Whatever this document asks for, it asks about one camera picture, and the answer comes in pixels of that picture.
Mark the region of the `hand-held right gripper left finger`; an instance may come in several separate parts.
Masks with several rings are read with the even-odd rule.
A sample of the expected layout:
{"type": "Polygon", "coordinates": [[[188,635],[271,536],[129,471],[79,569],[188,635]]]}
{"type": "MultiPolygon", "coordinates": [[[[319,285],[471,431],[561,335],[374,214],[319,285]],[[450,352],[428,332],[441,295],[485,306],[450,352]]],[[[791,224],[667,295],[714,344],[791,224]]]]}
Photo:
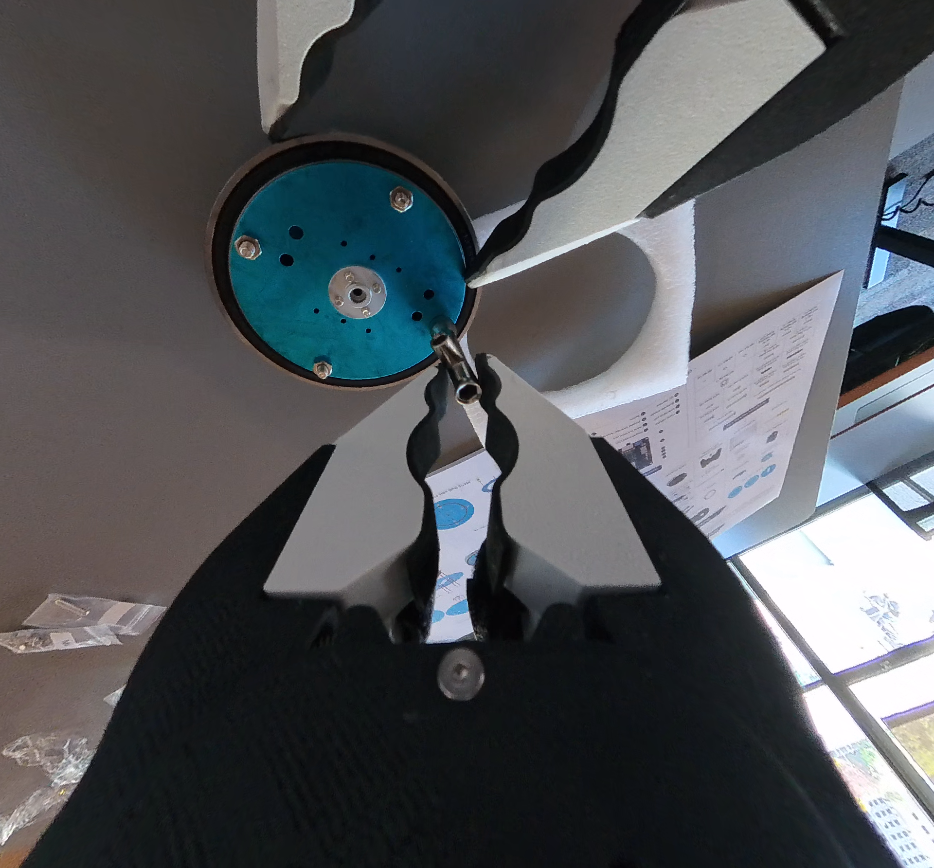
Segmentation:
{"type": "Polygon", "coordinates": [[[426,370],[341,435],[263,591],[373,608],[393,640],[414,602],[406,564],[431,493],[448,377],[426,370]]]}

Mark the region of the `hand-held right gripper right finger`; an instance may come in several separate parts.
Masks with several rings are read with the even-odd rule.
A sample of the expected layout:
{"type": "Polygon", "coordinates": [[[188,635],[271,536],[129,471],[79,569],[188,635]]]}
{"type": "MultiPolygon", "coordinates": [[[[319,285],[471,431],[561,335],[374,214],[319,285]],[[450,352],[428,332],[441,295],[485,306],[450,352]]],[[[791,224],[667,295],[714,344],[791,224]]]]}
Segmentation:
{"type": "Polygon", "coordinates": [[[471,579],[476,633],[532,633],[553,605],[654,592],[660,576],[586,431],[496,357],[475,358],[500,470],[471,579]]]}

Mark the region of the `metal cross socket wrench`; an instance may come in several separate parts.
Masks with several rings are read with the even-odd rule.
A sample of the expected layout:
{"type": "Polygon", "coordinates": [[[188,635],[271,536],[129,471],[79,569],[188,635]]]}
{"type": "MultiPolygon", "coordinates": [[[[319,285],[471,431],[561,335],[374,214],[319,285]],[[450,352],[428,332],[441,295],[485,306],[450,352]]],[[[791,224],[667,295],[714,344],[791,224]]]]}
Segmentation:
{"type": "Polygon", "coordinates": [[[480,401],[482,389],[473,364],[457,339],[455,326],[447,318],[431,323],[431,348],[449,374],[457,402],[469,407],[480,401]]]}

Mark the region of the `blue disc with black rim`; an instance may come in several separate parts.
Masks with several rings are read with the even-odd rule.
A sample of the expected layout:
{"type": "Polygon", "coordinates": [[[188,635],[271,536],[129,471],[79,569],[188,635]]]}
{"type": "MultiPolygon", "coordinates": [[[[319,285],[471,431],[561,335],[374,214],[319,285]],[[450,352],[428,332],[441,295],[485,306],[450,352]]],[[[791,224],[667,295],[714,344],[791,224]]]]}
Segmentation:
{"type": "Polygon", "coordinates": [[[349,391],[401,384],[437,362],[431,323],[461,339],[478,295],[468,213],[425,162],[374,139],[332,133],[270,146],[235,173],[208,222],[206,262],[240,337],[299,379],[349,391]],[[414,194],[404,213],[391,189],[414,194]],[[240,235],[263,249],[254,261],[240,235]],[[318,380],[312,366],[328,360],[318,380]]]}

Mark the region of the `white foam sheet with hole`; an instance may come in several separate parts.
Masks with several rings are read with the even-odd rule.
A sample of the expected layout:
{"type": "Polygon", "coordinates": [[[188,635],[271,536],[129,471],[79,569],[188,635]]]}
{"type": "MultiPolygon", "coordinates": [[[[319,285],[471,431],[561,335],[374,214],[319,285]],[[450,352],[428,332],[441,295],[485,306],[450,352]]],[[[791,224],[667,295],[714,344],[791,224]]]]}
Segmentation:
{"type": "Polygon", "coordinates": [[[563,253],[503,256],[475,276],[470,331],[571,418],[682,386],[696,287],[692,201],[563,253]]]}

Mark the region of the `instruction sheet with circuit board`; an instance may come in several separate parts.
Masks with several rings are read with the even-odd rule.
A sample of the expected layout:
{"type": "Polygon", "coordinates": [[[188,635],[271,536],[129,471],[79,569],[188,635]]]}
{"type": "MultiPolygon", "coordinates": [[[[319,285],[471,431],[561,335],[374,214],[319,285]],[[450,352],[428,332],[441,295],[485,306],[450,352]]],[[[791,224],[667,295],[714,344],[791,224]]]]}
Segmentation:
{"type": "Polygon", "coordinates": [[[697,356],[682,386],[578,424],[716,541],[784,488],[843,278],[825,278],[697,356]]]}

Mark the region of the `large window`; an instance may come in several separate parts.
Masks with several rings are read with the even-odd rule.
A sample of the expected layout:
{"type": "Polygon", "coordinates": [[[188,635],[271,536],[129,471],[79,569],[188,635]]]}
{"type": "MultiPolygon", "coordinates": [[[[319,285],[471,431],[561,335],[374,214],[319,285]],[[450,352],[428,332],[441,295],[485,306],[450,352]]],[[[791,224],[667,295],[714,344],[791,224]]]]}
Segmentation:
{"type": "Polygon", "coordinates": [[[932,492],[929,453],[730,560],[851,794],[909,867],[933,864],[932,492]]]}

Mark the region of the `clear bag of dark screws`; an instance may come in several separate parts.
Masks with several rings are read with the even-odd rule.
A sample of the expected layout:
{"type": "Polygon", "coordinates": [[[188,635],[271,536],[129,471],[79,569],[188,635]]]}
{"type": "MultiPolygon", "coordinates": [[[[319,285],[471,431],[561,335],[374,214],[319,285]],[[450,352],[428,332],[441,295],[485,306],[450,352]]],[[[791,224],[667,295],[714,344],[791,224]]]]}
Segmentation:
{"type": "Polygon", "coordinates": [[[22,767],[40,769],[45,783],[1,817],[1,845],[11,836],[62,806],[84,777],[94,748],[85,736],[27,734],[2,748],[2,757],[22,767]]]}

